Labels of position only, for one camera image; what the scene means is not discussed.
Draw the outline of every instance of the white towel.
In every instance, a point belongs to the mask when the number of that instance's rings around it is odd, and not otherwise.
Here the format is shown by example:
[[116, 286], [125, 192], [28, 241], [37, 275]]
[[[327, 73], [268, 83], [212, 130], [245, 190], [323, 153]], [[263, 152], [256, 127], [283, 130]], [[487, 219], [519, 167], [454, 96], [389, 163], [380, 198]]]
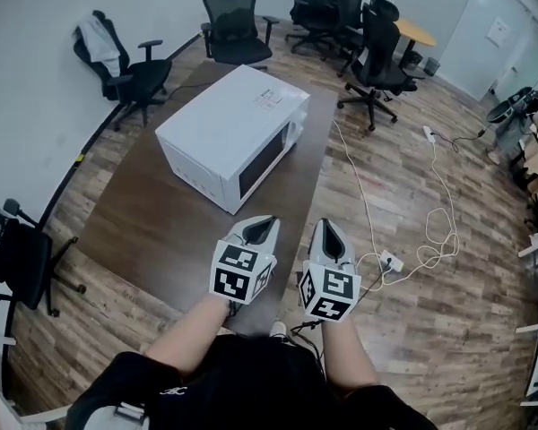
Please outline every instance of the white towel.
[[90, 14], [78, 24], [92, 62], [102, 62], [111, 76], [119, 76], [119, 51], [100, 20]]

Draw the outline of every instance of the trash bin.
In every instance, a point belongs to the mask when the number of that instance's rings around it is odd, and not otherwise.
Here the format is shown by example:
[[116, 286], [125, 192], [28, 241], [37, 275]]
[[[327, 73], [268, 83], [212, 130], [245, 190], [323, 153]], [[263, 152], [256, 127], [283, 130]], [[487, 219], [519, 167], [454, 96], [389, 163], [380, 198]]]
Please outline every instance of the trash bin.
[[416, 51], [411, 51], [403, 62], [403, 68], [407, 70], [414, 70], [421, 63], [422, 56]]
[[437, 72], [439, 67], [440, 67], [440, 63], [438, 62], [438, 60], [435, 59], [434, 57], [429, 57], [427, 59], [426, 65], [424, 66], [424, 72], [428, 76], [434, 76], [434, 74]]

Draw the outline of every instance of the microwave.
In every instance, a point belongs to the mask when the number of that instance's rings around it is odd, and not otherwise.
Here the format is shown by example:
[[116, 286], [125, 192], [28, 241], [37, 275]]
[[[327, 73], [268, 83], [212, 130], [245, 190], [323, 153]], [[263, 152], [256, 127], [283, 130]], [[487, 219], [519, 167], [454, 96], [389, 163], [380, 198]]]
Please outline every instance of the microwave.
[[242, 65], [155, 133], [173, 173], [235, 214], [303, 132], [309, 95]]

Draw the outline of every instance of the black t-shirt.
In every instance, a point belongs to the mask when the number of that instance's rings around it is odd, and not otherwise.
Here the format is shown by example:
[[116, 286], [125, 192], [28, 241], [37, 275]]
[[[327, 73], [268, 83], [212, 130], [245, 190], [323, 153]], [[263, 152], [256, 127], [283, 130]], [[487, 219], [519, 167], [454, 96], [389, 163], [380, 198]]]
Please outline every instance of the black t-shirt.
[[364, 387], [341, 400], [314, 355], [280, 338], [220, 336], [199, 370], [178, 371], [133, 352], [116, 356], [68, 411], [67, 430], [83, 430], [99, 408], [144, 405], [151, 430], [179, 428], [394, 428], [434, 430], [388, 387]]

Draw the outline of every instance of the wood plank flooring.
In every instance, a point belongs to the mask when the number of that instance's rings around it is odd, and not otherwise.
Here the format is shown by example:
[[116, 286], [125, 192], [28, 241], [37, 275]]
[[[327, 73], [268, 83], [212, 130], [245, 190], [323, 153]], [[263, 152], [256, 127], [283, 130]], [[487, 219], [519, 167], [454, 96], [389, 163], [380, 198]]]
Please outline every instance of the wood plank flooring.
[[[258, 28], [265, 30], [262, 22]], [[300, 78], [346, 97], [344, 81], [335, 76], [340, 61], [322, 62], [308, 49], [292, 55], [283, 40], [291, 31], [285, 22], [273, 29], [273, 58], [265, 63], [271, 74]], [[175, 59], [168, 91], [204, 59], [199, 39]], [[377, 249], [396, 254], [408, 272], [418, 264], [417, 247], [428, 243], [427, 214], [438, 207], [449, 210], [447, 195], [430, 169], [432, 148], [422, 126], [447, 138], [475, 135], [488, 109], [432, 79], [387, 105], [399, 115], [398, 122], [391, 125], [377, 112], [377, 130], [364, 138], [369, 118], [363, 106], [337, 110], [336, 122], [369, 197]], [[120, 133], [106, 130], [96, 141], [49, 219], [48, 233], [56, 245], [80, 235], [139, 135], [140, 121], [133, 116]], [[526, 197], [504, 168], [486, 159], [490, 139], [487, 134], [477, 142], [459, 142], [459, 153], [437, 140], [435, 166], [454, 200], [458, 256], [369, 293], [353, 312], [383, 383], [447, 430], [519, 428], [523, 411], [517, 404], [534, 356], [535, 338], [514, 334], [517, 326], [538, 321], [538, 289], [516, 257], [527, 242]], [[351, 237], [358, 256], [372, 252], [364, 204], [335, 126], [293, 271], [300, 269], [312, 229], [324, 216]], [[433, 214], [430, 237], [442, 240], [447, 233], [442, 212]], [[34, 312], [18, 305], [13, 319], [18, 344], [10, 350], [9, 366], [12, 398], [26, 413], [71, 403], [116, 353], [143, 349], [179, 317], [75, 248], [58, 271], [86, 284], [88, 292], [78, 296], [55, 285], [59, 319], [47, 317], [42, 305]], [[374, 258], [365, 260], [360, 266], [363, 283], [372, 283], [377, 271]], [[291, 276], [280, 313], [289, 327], [304, 319], [298, 300]], [[308, 336], [320, 344], [318, 331]]]

